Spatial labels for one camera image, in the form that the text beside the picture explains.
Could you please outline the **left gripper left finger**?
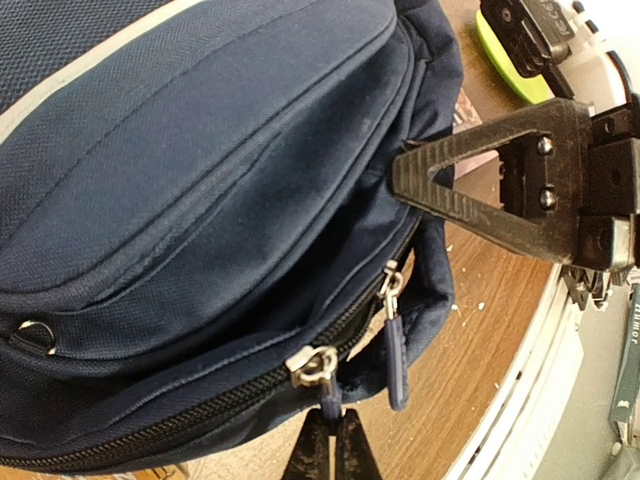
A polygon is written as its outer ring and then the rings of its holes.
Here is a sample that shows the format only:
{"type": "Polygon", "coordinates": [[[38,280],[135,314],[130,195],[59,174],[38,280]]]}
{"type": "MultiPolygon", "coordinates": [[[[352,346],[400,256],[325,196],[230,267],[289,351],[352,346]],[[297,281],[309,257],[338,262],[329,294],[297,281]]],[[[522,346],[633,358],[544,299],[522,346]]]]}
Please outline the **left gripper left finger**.
{"type": "Polygon", "coordinates": [[[282,479],[331,479],[330,439],[334,435],[335,422],[328,420],[321,409],[310,409],[306,414],[282,479]]]}

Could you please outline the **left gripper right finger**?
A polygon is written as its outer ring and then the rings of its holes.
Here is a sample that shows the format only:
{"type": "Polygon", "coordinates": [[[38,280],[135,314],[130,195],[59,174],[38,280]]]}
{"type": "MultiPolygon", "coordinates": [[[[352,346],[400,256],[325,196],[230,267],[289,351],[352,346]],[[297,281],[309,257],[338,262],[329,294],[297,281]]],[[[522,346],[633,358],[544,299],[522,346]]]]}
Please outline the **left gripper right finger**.
{"type": "Polygon", "coordinates": [[[335,478],[381,480],[361,419],[355,409],[344,411],[336,427],[335,478]]]}

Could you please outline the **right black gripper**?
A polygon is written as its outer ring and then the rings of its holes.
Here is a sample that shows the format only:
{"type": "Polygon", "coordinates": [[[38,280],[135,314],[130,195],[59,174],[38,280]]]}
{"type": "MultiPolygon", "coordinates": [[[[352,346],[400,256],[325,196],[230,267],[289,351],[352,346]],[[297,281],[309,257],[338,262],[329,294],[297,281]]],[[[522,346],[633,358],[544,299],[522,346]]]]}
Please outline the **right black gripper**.
{"type": "Polygon", "coordinates": [[[555,98],[397,156],[396,198],[513,253],[562,264],[579,308],[601,308],[639,265],[639,97],[590,118],[555,98]],[[436,175],[483,153],[493,184],[436,175]]]}

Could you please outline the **navy blue backpack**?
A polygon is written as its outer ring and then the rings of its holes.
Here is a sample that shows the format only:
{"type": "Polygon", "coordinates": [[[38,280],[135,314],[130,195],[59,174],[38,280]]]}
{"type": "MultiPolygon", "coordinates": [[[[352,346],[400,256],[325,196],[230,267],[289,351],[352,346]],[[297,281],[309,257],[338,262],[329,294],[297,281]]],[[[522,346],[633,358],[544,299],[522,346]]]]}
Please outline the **navy blue backpack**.
{"type": "Polygon", "coordinates": [[[1,462],[191,460],[387,391],[453,302],[391,190],[449,135],[437,1],[1,5],[1,462]]]}

